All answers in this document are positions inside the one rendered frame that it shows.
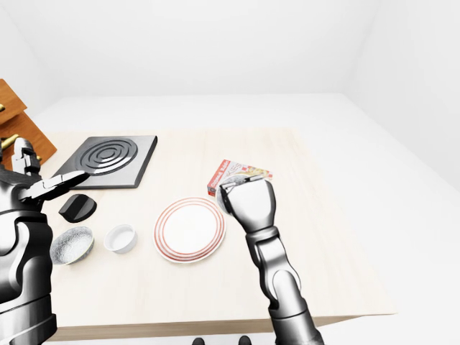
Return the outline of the silver robot left hand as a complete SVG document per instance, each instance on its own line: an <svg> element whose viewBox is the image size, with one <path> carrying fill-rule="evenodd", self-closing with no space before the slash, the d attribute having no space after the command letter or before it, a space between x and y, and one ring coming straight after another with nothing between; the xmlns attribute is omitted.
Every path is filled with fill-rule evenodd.
<svg viewBox="0 0 460 345"><path fill-rule="evenodd" d="M11 164L11 170L2 165L0 152L0 214L19 210L40 211L45 201L66 194L89 178L89 174L82 170L42 178L33 146L22 137L14 140Z"/></svg>

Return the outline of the silver robot right hand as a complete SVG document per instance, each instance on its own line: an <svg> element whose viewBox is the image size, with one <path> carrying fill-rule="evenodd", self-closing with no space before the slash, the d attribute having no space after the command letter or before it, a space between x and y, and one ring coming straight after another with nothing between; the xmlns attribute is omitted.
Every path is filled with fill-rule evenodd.
<svg viewBox="0 0 460 345"><path fill-rule="evenodd" d="M219 186L220 199L247 234L274 226L276 199L269 180L262 175L237 175Z"/></svg>

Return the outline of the white plate with red rings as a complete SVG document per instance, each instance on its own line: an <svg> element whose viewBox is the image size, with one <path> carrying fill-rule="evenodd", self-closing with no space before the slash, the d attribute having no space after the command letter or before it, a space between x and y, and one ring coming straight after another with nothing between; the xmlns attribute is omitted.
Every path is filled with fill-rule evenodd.
<svg viewBox="0 0 460 345"><path fill-rule="evenodd" d="M207 258L221 245L226 234L224 215L218 206L200 197L179 199L158 216L153 243L159 254L175 263Z"/></svg>

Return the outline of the flat dark stove plate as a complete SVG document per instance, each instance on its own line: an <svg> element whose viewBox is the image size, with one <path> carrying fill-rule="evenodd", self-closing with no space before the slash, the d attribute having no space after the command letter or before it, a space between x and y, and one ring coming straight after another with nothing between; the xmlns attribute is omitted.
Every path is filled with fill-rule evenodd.
<svg viewBox="0 0 460 345"><path fill-rule="evenodd" d="M56 173L88 173L79 190L137 188L156 146L155 135L88 137Z"/></svg>

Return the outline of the red cookie box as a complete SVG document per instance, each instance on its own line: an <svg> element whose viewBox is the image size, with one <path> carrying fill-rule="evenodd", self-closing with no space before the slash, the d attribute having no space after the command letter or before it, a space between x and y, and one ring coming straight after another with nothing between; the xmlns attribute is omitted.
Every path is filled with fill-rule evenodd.
<svg viewBox="0 0 460 345"><path fill-rule="evenodd" d="M264 178L272 179L273 173L270 170L265 170L262 168L254 167L251 165L241 164L231 160L223 160L213 177L210 179L207 185L207 191L210 196L215 197L216 191L221 182L224 179L233 176L233 175L262 175Z"/></svg>

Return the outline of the wooden cabinet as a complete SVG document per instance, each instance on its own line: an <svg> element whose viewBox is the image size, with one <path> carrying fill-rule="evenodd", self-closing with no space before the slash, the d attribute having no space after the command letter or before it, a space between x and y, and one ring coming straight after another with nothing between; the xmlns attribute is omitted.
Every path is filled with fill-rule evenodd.
<svg viewBox="0 0 460 345"><path fill-rule="evenodd" d="M10 137L13 134L18 134L20 137L29 140L37 156L41 158L40 164L43 165L55 154L57 149L25 111L26 109L0 126L0 137Z"/></svg>

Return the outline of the wooden cabinet drawer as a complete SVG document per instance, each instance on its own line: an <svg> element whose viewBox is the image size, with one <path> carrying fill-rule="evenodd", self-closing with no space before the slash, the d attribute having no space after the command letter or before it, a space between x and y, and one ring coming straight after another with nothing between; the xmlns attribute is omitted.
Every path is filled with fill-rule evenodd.
<svg viewBox="0 0 460 345"><path fill-rule="evenodd" d="M0 112L0 126L27 108L4 79L0 79L0 104L5 108Z"/></svg>

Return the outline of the small white ramekin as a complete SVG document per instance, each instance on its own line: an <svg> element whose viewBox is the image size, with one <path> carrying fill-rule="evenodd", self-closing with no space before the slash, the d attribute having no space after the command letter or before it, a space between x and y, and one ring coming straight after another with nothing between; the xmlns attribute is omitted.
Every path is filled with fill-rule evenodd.
<svg viewBox="0 0 460 345"><path fill-rule="evenodd" d="M121 224L110 230L104 238L103 245L110 252L126 254L137 244L137 232L129 224Z"/></svg>

